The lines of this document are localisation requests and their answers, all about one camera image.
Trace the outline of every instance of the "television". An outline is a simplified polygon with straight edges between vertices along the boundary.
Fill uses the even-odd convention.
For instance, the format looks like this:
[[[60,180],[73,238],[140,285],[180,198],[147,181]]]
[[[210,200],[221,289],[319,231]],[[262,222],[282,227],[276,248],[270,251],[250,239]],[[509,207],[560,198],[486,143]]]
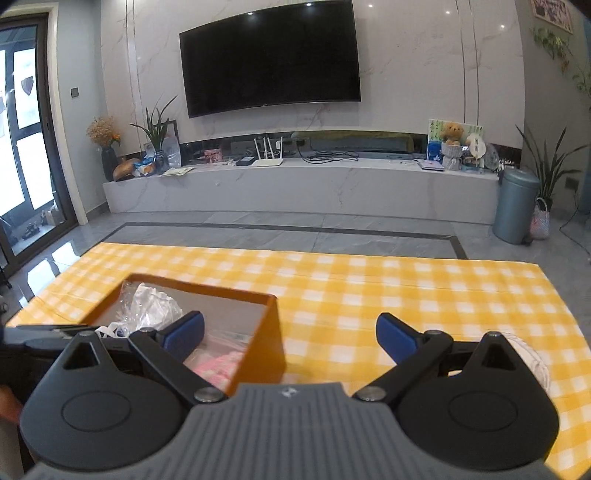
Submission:
[[[189,117],[265,105],[360,102],[353,4],[246,12],[180,34]]]

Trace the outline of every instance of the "orange box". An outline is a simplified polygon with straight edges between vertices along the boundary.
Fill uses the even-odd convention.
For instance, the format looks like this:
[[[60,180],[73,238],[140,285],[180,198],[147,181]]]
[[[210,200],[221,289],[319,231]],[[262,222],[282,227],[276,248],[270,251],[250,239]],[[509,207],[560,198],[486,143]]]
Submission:
[[[171,280],[147,274],[131,274],[115,287],[81,323],[108,325],[114,322],[124,282],[145,283],[162,290],[183,309],[200,311],[207,330],[232,329],[252,337],[230,384],[233,395],[240,383],[280,383],[285,372],[285,353],[277,299],[273,295]]]

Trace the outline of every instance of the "blue gripper pad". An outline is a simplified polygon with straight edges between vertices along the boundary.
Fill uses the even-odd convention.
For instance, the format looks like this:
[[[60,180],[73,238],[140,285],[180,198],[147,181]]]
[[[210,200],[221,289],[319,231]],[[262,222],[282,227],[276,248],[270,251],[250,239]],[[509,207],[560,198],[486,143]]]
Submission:
[[[392,316],[388,313],[383,313],[378,317],[375,334],[380,347],[396,364],[399,364],[416,352],[418,346],[415,338],[396,326],[390,317]]]
[[[184,362],[201,344],[204,334],[205,318],[201,312],[189,312],[159,332],[159,343],[179,362]]]

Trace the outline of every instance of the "gray trash can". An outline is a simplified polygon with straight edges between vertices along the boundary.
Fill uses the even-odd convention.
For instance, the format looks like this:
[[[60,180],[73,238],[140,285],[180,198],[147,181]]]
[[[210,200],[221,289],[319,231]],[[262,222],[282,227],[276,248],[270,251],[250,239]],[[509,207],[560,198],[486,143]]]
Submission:
[[[506,168],[492,232],[501,240],[519,245],[530,229],[540,181],[533,174]]]

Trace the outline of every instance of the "human hand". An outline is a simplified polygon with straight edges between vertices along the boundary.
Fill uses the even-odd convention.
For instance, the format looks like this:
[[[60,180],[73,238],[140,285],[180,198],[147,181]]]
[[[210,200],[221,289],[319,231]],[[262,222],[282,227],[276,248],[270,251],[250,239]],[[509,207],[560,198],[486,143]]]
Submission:
[[[0,418],[11,423],[18,424],[21,415],[22,405],[13,395],[10,387],[0,385]]]

